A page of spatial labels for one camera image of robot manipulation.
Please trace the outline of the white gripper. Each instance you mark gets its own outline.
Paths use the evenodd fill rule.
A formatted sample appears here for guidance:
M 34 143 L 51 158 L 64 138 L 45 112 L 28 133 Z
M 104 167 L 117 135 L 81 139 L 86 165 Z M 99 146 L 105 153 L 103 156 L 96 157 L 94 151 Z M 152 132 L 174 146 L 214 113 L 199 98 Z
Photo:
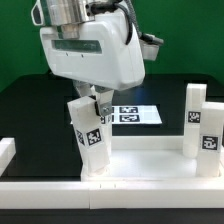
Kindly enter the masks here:
M 80 97 L 93 96 L 93 85 L 97 85 L 101 116 L 112 113 L 114 90 L 138 86 L 145 76 L 137 32 L 133 30 L 128 45 L 125 44 L 127 33 L 123 13 L 97 15 L 94 21 L 81 24 L 79 39 L 60 39 L 53 27 L 40 29 L 44 53 L 53 74 L 73 79 Z

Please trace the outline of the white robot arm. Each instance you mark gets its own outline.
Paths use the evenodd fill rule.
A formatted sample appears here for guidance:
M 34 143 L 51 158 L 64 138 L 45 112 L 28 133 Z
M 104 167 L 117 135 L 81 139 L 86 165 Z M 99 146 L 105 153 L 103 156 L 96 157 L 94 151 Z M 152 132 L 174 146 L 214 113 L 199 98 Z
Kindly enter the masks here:
M 115 90 L 140 85 L 144 62 L 164 41 L 139 30 L 131 0 L 36 0 L 31 10 L 52 73 L 82 95 L 94 87 L 98 113 L 112 113 Z

